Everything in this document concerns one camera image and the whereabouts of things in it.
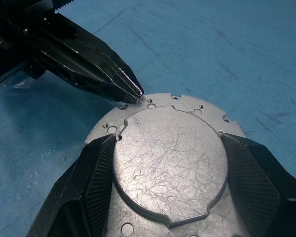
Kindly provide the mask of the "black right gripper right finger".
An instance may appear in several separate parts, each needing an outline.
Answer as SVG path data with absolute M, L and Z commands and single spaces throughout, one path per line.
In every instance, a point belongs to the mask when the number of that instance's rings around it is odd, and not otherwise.
M 221 136 L 231 196 L 252 237 L 296 237 L 296 178 L 268 148 L 251 139 Z

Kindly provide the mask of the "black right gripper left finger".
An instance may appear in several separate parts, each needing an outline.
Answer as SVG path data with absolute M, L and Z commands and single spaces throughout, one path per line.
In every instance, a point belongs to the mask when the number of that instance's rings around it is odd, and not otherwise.
M 55 182 L 29 237 L 102 237 L 113 183 L 115 135 L 91 141 Z

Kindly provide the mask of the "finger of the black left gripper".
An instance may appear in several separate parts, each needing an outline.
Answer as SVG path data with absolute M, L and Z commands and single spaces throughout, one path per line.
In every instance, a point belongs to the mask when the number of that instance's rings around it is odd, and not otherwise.
M 87 30 L 83 29 L 76 23 L 72 22 L 65 16 L 59 13 L 57 13 L 56 16 L 57 19 L 61 21 L 61 23 L 63 24 L 63 26 L 60 27 L 60 29 L 67 30 L 70 34 L 68 37 L 64 37 L 64 39 L 62 40 L 62 44 L 66 48 L 73 50 L 73 54 L 77 54 L 78 56 L 92 63 L 96 62 L 97 54 L 104 55 L 110 58 L 126 73 L 133 73 L 132 69 L 123 61 L 123 59 L 114 50 L 112 50 L 104 41 L 94 36 Z M 144 90 L 140 85 L 140 95 L 143 94 Z
M 71 86 L 123 103 L 140 101 L 140 85 L 110 58 L 96 55 L 92 63 L 77 54 L 41 51 L 41 64 Z

